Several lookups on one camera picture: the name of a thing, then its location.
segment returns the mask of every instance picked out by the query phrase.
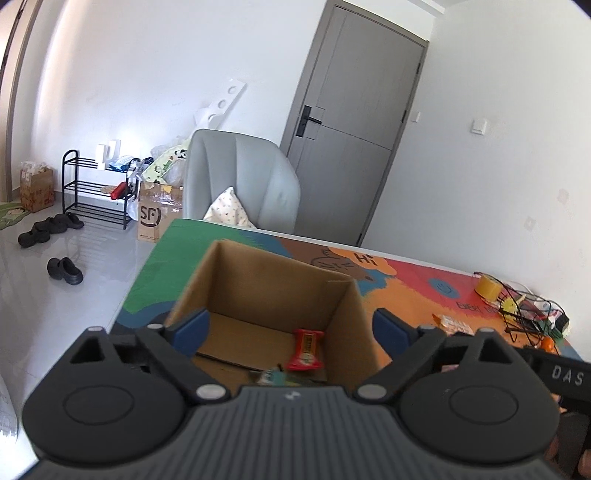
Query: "gray door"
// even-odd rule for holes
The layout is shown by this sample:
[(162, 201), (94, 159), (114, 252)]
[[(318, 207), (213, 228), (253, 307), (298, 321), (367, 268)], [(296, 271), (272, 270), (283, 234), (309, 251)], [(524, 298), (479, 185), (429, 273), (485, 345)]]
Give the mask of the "gray door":
[(423, 48), (334, 9), (288, 152), (301, 184), (296, 235), (359, 242), (404, 124)]

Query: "small cardboard box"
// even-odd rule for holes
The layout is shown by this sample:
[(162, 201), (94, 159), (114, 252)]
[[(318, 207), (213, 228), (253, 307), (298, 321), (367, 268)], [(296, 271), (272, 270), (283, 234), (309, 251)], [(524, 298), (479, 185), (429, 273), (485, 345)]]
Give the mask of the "small cardboard box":
[(53, 169), (31, 174), (21, 170), (21, 203), (29, 212), (38, 212), (55, 202)]
[(138, 239), (158, 242), (170, 223), (183, 216), (183, 188), (142, 182), (138, 214)]
[(322, 330), (316, 380), (352, 391), (379, 371), (361, 295), (348, 275), (236, 242), (214, 242), (165, 324), (207, 308), (209, 334), (194, 363), (235, 394), (249, 371), (286, 366), (294, 330)]

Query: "tape roll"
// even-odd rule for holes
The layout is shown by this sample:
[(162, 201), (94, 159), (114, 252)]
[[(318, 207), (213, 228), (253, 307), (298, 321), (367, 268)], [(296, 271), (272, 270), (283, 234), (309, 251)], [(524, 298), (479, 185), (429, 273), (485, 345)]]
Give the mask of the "tape roll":
[(480, 276), (478, 285), (474, 289), (478, 295), (488, 302), (494, 302), (503, 290), (503, 285), (486, 274)]

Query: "floor mat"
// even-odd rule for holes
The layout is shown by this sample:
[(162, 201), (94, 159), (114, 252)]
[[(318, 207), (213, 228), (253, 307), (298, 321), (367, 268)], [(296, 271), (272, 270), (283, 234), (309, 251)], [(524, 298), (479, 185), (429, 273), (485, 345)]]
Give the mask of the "floor mat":
[(0, 205), (0, 230), (7, 226), (16, 225), (30, 212), (25, 210), (20, 203), (3, 203)]

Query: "door handle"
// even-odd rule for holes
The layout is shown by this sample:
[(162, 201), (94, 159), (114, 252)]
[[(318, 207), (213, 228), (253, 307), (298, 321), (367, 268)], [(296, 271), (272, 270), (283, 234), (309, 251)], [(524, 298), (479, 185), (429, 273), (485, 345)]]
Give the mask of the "door handle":
[(301, 113), (300, 123), (297, 126), (297, 131), (295, 132), (296, 137), (303, 137), (304, 132), (306, 131), (306, 125), (308, 122), (314, 122), (315, 124), (322, 125), (322, 122), (317, 118), (312, 118), (310, 116), (310, 112), (312, 111), (312, 107), (305, 105), (304, 111)]

